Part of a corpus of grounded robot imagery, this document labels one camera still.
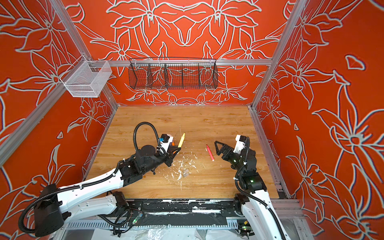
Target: plastic sheet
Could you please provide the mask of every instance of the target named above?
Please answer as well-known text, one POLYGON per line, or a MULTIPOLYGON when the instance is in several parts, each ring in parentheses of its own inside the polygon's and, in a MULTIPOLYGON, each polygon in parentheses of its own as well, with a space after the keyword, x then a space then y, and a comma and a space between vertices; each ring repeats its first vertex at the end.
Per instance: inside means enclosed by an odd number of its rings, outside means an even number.
POLYGON ((110 230, 96 228, 91 240, 202 240, 197 237, 195 228, 151 228, 147 230, 129 230, 119 238, 110 230))
MULTIPOLYGON (((208 230, 205 240, 245 240, 247 237, 240 237, 239 235, 229 230, 208 230)), ((256 240, 255 236, 250 236, 250 240, 256 240)))

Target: black cable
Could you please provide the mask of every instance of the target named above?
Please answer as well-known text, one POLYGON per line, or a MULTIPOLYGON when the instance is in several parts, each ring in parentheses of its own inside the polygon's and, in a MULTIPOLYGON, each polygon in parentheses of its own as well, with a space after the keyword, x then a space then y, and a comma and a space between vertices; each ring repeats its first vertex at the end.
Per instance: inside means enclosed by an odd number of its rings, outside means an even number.
MULTIPOLYGON (((96 185, 96 184, 99 184, 99 183, 102 183, 102 182, 105 182, 107 180, 109 180, 110 178, 112 178, 119 170, 119 165, 124 162, 124 161, 119 161, 116 168, 115 168, 115 171, 113 172, 113 174, 109 175, 108 177, 105 177, 103 179, 100 179, 100 180, 97 180, 97 181, 94 181, 94 182, 89 182, 89 183, 86 183, 86 184, 82 184, 81 185, 81 188, 84 188, 84 187, 89 187, 89 186, 93 186, 93 185, 96 185)), ((71 187, 66 187, 66 188, 62 188, 62 189, 59 189, 55 192, 52 192, 52 193, 49 193, 49 194, 46 194, 44 196, 41 196, 39 198, 37 198, 36 200, 34 200, 30 205, 28 205, 21 213, 20 217, 19 217, 19 220, 18 220, 18 227, 19 229, 22 231, 22 232, 25 232, 25 233, 35 233, 35 229, 34 228, 27 228, 24 224, 24 218, 25 216, 27 215, 27 213, 29 212, 29 210, 32 209, 32 207, 36 206, 36 204, 42 200, 45 200, 45 199, 48 199, 50 197, 52 197, 53 195, 55 194, 58 194, 58 193, 61 193, 61 192, 66 192, 66 191, 70 191, 70 190, 75 190, 75 189, 79 189, 80 188, 80 185, 75 185, 75 186, 71 186, 71 187)))
POLYGON ((157 131, 156 131, 156 128, 155 126, 152 125, 152 123, 150 122, 141 122, 139 123, 136 127, 135 127, 135 130, 133 131, 133 146, 135 146, 135 150, 139 150, 139 148, 137 147, 137 143, 136 143, 136 133, 137 133, 137 130, 139 129, 139 127, 141 125, 149 125, 153 131, 155 132, 155 136, 156 136, 156 141, 157 141, 157 144, 158 146, 160 146, 160 140, 159 140, 159 135, 157 134, 157 131))
POLYGON ((248 152, 249 152, 249 137, 246 137, 245 138, 245 147, 247 148, 247 151, 245 153, 245 159, 244 159, 244 162, 245 164, 247 164, 247 159, 248 159, 248 152))
POLYGON ((241 171, 243 168, 244 168, 244 165, 241 166, 241 168, 236 172, 236 175, 235 175, 235 178, 236 178, 236 179, 235 179, 235 185, 236 185, 237 190, 239 190, 239 192, 241 192, 242 194, 246 195, 247 197, 250 197, 250 198, 252 198, 253 200, 258 201, 261 205, 263 205, 265 208, 268 209, 268 211, 271 213, 273 219, 275 220, 275 223, 276 223, 276 225, 277 225, 277 228, 279 229, 279 232, 280 232, 280 235, 281 235, 282 240, 286 240, 285 235, 284 235, 284 232, 283 232, 283 229, 281 228, 281 225, 280 225, 280 223, 279 223, 279 221, 278 221, 278 219, 277 219, 277 217, 276 217, 276 214, 274 213, 274 211, 273 211, 271 208, 268 208, 268 207, 267 207, 268 204, 267 204, 266 202, 264 202, 263 200, 261 200, 260 198, 257 198, 257 197, 255 197, 255 196, 253 196, 253 195, 247 193, 246 191, 244 191, 243 189, 241 189, 240 186, 238 185, 237 178, 238 178, 238 176, 239 176, 240 171, 241 171))
MULTIPOLYGON (((121 213, 121 214, 116 218, 116 220, 115 220, 115 224, 118 223, 119 219, 120 219, 124 214, 127 214, 127 218, 126 218, 125 221, 123 221, 123 222, 127 223, 127 222, 130 220, 130 218, 131 218, 131 216, 132 216, 132 213, 133 213, 133 211, 132 211, 131 209, 128 209, 127 211, 121 213)), ((120 227, 118 227, 118 228, 119 228, 119 229, 116 230, 116 226, 113 226, 113 235, 118 235, 118 237, 120 237, 122 231, 120 230, 120 227)))

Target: white wire basket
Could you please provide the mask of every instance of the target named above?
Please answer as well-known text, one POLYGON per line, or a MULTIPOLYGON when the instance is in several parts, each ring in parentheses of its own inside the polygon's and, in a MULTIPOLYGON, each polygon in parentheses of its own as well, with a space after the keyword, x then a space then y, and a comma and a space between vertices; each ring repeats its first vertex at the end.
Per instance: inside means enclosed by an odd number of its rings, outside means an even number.
POLYGON ((108 61, 101 68, 91 68, 87 61, 80 61, 75 72, 63 82, 73 97, 97 98, 112 74, 108 61))

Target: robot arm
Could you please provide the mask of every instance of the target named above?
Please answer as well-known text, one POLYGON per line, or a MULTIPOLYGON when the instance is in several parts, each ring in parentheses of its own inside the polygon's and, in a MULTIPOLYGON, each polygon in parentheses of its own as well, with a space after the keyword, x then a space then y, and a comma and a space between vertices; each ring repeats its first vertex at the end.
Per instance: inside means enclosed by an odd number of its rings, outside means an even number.
POLYGON ((237 170, 234 179, 241 194, 235 195, 235 210, 243 214, 250 225, 250 228, 244 226, 240 234, 249 235, 252 229, 256 239, 290 240, 271 204, 263 179, 257 172, 256 152, 249 148, 249 138, 237 135, 236 141, 235 148, 215 141, 215 148, 217 155, 223 154, 222 159, 230 162, 231 168, 237 170))
POLYGON ((39 198, 22 212, 18 222, 20 230, 34 233, 36 237, 43 237, 55 232, 69 221, 127 209, 127 202, 121 192, 115 192, 107 197, 91 198, 134 183, 149 171, 155 174, 155 169, 163 163, 170 167, 174 157, 181 150, 173 143, 171 135, 163 134, 158 138, 155 127, 148 122, 136 126, 133 140, 136 153, 119 161, 116 168, 109 172, 70 186, 56 188, 56 184, 51 184, 45 187, 39 198), (156 148, 151 145, 137 148, 136 131, 143 124, 153 128, 158 142, 156 148), (24 225, 24 217, 32 208, 35 229, 29 229, 24 225))

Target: black wire basket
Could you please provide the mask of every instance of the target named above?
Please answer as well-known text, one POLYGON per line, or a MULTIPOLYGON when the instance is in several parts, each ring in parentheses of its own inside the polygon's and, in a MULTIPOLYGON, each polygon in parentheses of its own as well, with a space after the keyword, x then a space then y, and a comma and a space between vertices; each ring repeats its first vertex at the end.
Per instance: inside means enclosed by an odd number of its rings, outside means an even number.
POLYGON ((161 58, 158 63, 148 58, 129 60, 129 86, 133 89, 215 89, 215 59, 161 58))

